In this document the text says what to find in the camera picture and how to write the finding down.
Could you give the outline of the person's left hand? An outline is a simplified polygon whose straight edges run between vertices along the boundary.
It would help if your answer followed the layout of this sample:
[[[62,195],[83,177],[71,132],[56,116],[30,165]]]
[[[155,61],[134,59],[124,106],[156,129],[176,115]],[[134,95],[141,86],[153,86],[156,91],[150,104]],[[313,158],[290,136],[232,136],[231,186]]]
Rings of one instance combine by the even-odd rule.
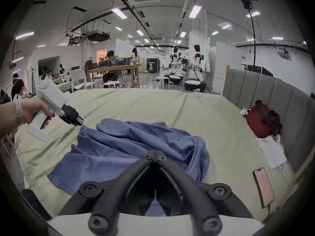
[[[39,99],[22,100],[21,109],[23,114],[23,122],[26,124],[30,124],[38,112],[43,111],[45,113],[46,119],[40,129],[44,129],[48,125],[49,121],[55,117],[55,114],[51,113],[48,105]]]

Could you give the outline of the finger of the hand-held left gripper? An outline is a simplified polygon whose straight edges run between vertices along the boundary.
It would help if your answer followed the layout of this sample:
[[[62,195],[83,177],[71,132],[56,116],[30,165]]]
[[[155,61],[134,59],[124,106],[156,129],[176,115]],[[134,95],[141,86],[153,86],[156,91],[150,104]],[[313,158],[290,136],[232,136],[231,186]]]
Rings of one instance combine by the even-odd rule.
[[[78,114],[74,108],[63,108],[64,114],[60,118],[67,124],[72,124],[74,126],[82,126],[83,118]]]

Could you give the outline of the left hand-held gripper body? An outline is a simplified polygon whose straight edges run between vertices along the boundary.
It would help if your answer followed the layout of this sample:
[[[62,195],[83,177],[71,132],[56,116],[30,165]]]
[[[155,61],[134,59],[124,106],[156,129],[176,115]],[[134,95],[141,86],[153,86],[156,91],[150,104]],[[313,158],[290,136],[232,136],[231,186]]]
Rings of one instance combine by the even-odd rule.
[[[62,116],[63,108],[73,108],[69,105],[71,94],[69,92],[61,92],[52,80],[42,80],[37,88],[37,98],[45,102],[50,108],[52,114]],[[48,142],[49,137],[40,128],[45,122],[46,115],[43,111],[37,113],[31,123],[28,125],[27,132],[41,140]]]

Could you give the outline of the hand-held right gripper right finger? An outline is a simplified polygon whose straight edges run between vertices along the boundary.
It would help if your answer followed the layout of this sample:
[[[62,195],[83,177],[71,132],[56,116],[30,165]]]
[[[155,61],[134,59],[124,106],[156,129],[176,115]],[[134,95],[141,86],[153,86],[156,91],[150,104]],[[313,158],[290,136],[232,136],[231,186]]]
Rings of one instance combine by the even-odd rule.
[[[253,218],[228,185],[196,182],[162,151],[157,151],[157,184],[157,202],[166,216],[189,214],[197,234],[219,234],[219,215]]]

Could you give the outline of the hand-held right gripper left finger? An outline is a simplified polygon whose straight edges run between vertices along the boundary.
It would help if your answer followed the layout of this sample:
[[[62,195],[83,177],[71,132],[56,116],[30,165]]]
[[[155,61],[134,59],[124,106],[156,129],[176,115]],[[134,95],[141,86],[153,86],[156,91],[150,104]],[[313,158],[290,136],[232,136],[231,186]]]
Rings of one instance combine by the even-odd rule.
[[[116,179],[89,181],[64,205],[59,215],[91,213],[87,226],[93,234],[117,234],[120,213],[145,216],[155,200],[153,183],[156,151],[124,170]]]

